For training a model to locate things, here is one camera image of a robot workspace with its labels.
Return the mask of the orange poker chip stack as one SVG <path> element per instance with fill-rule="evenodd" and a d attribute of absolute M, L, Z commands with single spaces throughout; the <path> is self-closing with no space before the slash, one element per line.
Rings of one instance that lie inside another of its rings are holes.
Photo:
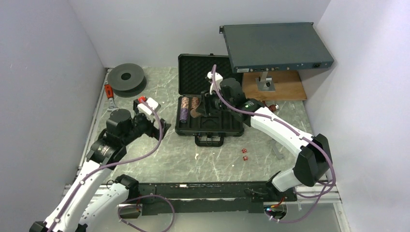
<path fill-rule="evenodd" d="M 182 97 L 181 99 L 181 108 L 188 109 L 189 108 L 190 99 L 188 97 Z"/>

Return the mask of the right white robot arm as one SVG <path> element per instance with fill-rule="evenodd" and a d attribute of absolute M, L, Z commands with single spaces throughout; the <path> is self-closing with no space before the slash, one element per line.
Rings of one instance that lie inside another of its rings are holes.
<path fill-rule="evenodd" d="M 247 98 L 234 78 L 224 79 L 218 73 L 207 75 L 210 89 L 203 91 L 193 116 L 217 116 L 228 113 L 236 121 L 257 129 L 279 142 L 296 158 L 296 163 L 285 171 L 278 171 L 267 182 L 266 194 L 273 201 L 285 191 L 305 185 L 312 187 L 326 176 L 324 185 L 330 191 L 335 183 L 335 170 L 327 138 L 304 132 L 274 114 L 261 101 Z"/>

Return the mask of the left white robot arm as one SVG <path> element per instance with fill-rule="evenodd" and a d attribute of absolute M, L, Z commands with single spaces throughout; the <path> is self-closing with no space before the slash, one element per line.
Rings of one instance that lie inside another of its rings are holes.
<path fill-rule="evenodd" d="M 159 108 L 160 104 L 154 99 L 140 97 L 133 102 L 133 116 L 127 109 L 112 111 L 66 195 L 45 220 L 34 222 L 29 231 L 90 232 L 107 209 L 136 201 L 139 182 L 122 174 L 106 193 L 91 202 L 108 175 L 117 166 L 130 163 L 123 161 L 127 145 L 144 134 L 161 142 L 169 126 L 158 116 Z"/>

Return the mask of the purple poker chip stack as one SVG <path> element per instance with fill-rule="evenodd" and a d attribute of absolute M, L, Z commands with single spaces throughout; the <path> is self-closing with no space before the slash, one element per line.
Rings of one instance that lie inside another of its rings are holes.
<path fill-rule="evenodd" d="M 189 117 L 189 109 L 181 107 L 180 115 L 179 115 L 180 123 L 187 123 L 188 117 Z"/>

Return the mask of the brown poker chip stack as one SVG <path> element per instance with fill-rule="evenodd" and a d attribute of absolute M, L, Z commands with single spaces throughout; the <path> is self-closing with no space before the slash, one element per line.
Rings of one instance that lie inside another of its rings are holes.
<path fill-rule="evenodd" d="M 190 116 L 193 117 L 193 118 L 197 118 L 197 117 L 200 117 L 201 114 L 197 112 L 196 108 L 194 108 L 194 109 L 191 109 Z"/>
<path fill-rule="evenodd" d="M 200 103 L 200 99 L 198 97 L 192 97 L 191 98 L 191 109 L 198 107 L 199 103 Z"/>

